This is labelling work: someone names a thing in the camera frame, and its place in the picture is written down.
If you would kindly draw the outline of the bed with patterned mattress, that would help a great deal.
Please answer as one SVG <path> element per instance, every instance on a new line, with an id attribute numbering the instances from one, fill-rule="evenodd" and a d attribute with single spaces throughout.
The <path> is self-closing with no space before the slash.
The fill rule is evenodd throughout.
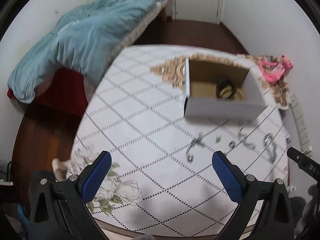
<path id="1" fill-rule="evenodd" d="M 118 54 L 126 47 L 133 45 L 136 40 L 144 33 L 147 26 L 165 10 L 165 7 L 168 3 L 168 0 L 158 1 L 155 4 L 155 7 L 147 13 L 145 17 L 138 23 L 136 27 L 134 27 L 128 34 L 124 36 L 124 38 L 120 41 L 118 45 L 116 45 L 111 52 L 108 54 L 106 58 L 106 64 L 104 73 L 107 71 L 108 67 L 112 63 L 112 61 L 118 56 Z"/>

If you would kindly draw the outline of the white wall power strip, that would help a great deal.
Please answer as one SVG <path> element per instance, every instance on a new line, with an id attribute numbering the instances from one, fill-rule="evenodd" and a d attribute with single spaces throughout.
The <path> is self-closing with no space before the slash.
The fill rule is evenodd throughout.
<path id="1" fill-rule="evenodd" d="M 308 135 L 308 129 L 304 120 L 301 105 L 295 93 L 290 96 L 290 107 L 295 121 L 296 129 L 298 132 L 300 149 L 307 157 L 312 156 L 312 146 Z"/>

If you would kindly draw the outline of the patterned white tablecloth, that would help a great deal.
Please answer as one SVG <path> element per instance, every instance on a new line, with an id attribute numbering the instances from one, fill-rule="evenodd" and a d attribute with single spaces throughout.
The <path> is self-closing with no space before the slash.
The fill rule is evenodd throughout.
<path id="1" fill-rule="evenodd" d="M 185 92 L 163 75 L 172 74 L 182 57 L 194 55 L 228 59 L 252 70 L 267 108 L 252 122 L 185 120 Z M 110 152 L 111 169 L 87 206 L 100 227 L 124 236 L 218 234 L 236 203 L 212 168 L 215 151 L 259 180 L 288 181 L 285 129 L 261 81 L 258 66 L 238 55 L 183 46 L 124 49 L 89 102 L 68 169 L 79 174 L 100 152 Z"/>

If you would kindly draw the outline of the white cardboard box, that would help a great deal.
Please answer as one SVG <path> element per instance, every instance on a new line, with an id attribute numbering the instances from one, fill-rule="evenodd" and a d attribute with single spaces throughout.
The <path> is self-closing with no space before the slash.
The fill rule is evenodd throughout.
<path id="1" fill-rule="evenodd" d="M 241 66 L 186 59 L 186 119 L 253 121 L 267 108 L 252 70 Z"/>

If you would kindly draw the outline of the small green earring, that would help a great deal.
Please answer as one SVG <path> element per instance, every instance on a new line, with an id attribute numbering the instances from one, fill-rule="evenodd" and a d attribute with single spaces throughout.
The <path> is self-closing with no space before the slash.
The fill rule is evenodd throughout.
<path id="1" fill-rule="evenodd" d="M 215 143 L 218 144 L 220 141 L 221 141 L 221 136 L 217 136 L 216 140 L 215 140 Z"/>

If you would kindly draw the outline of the teal blue duvet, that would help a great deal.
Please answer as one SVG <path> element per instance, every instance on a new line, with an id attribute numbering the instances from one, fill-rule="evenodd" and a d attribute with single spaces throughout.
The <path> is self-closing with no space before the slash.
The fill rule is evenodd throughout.
<path id="1" fill-rule="evenodd" d="M 62 67 L 97 87 L 108 54 L 158 1 L 163 0 L 95 0 L 67 12 L 12 71 L 8 97 L 30 104 Z"/>

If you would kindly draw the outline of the white door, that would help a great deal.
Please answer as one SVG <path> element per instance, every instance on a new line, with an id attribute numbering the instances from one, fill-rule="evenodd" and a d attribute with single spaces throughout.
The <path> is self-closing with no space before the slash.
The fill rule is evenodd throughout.
<path id="1" fill-rule="evenodd" d="M 175 19 L 219 24 L 223 0 L 175 0 Z"/>

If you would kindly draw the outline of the pink panther plush toy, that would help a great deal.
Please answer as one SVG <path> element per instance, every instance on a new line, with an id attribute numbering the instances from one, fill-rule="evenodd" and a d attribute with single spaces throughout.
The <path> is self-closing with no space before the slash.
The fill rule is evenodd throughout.
<path id="1" fill-rule="evenodd" d="M 263 77 L 270 84 L 282 80 L 293 68 L 291 60 L 284 55 L 281 57 L 266 56 L 258 60 L 257 63 Z"/>

